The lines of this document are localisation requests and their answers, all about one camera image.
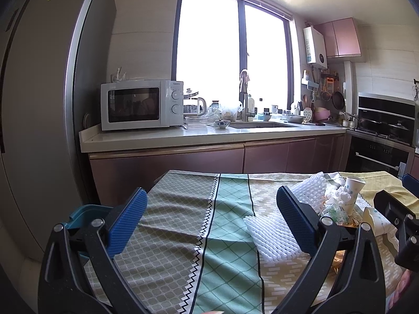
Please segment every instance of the oven handle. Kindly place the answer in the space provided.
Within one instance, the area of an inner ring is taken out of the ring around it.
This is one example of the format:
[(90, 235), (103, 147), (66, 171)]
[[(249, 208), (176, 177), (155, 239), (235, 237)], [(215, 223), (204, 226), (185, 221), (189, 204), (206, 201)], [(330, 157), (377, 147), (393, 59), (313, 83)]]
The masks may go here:
[(368, 160), (370, 160), (370, 161), (373, 161), (374, 163), (378, 163), (378, 164), (384, 165), (384, 166), (389, 167), (389, 168), (391, 168), (391, 169), (395, 169), (396, 171), (398, 171), (398, 170), (399, 170), (399, 167), (398, 167), (398, 166), (391, 166), (391, 165), (388, 165), (388, 164), (383, 163), (383, 162), (381, 162), (381, 161), (378, 161), (378, 160), (375, 160), (375, 159), (372, 159), (372, 158), (365, 157), (365, 156), (363, 156), (363, 155), (360, 155), (358, 152), (355, 152), (355, 155), (356, 155), (357, 157), (360, 157), (360, 158), (364, 158), (364, 159), (368, 159)]

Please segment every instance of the bottle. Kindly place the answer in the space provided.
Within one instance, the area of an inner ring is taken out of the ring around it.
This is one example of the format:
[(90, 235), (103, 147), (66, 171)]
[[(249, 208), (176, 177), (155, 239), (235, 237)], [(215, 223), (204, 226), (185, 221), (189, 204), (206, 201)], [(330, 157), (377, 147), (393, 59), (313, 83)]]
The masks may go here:
[[(249, 94), (247, 99), (247, 112), (255, 112), (255, 99), (252, 98), (252, 95)], [(249, 121), (253, 121), (254, 117), (249, 117)]]

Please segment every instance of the microwave knob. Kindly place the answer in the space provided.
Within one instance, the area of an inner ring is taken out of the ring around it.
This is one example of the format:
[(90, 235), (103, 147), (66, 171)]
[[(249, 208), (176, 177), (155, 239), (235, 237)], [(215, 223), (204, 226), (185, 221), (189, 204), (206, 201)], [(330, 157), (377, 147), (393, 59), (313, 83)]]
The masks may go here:
[(180, 98), (180, 94), (181, 94), (181, 91), (173, 91), (172, 92), (172, 98), (177, 100), (177, 99)]
[(179, 114), (180, 106), (179, 105), (173, 105), (172, 106), (172, 112), (176, 115)]

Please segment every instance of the window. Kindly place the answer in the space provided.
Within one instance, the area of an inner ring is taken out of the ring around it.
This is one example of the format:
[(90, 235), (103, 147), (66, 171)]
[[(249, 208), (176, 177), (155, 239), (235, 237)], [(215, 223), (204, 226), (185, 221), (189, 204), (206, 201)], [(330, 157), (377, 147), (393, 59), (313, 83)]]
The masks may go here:
[(212, 100), (243, 100), (239, 75), (248, 69), (249, 94), (259, 111), (293, 101), (290, 26), (243, 0), (179, 0), (172, 79)]

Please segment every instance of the window frame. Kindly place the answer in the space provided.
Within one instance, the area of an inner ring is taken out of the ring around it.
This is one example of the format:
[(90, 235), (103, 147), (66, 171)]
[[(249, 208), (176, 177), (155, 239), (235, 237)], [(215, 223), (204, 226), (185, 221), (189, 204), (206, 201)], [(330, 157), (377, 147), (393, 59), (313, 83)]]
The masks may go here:
[[(291, 108), (291, 104), (294, 101), (294, 65), (293, 65), (293, 51), (291, 43), (291, 29), (290, 21), (286, 18), (283, 18), (281, 15), (273, 12), (272, 10), (263, 8), (246, 0), (236, 0), (238, 7), (238, 29), (239, 29), (239, 60), (240, 60), (240, 71), (237, 72), (237, 77), (240, 76), (240, 72), (243, 69), (247, 68), (247, 36), (246, 36), (246, 15), (245, 15), (245, 6), (251, 6), (253, 8), (259, 9), (265, 13), (268, 13), (276, 18), (282, 20), (284, 24), (284, 34), (285, 34), (285, 47), (286, 47), (286, 62), (287, 62), (287, 71), (288, 71), (288, 100), (286, 103), (287, 109)], [(181, 16), (181, 7), (182, 0), (177, 0), (176, 6), (176, 15), (175, 15), (175, 29), (173, 34), (173, 51), (172, 51), (172, 71), (171, 79), (177, 79), (177, 56), (178, 56), (178, 39), (179, 39), (179, 23)], [(239, 94), (239, 100), (243, 102), (244, 95)]]

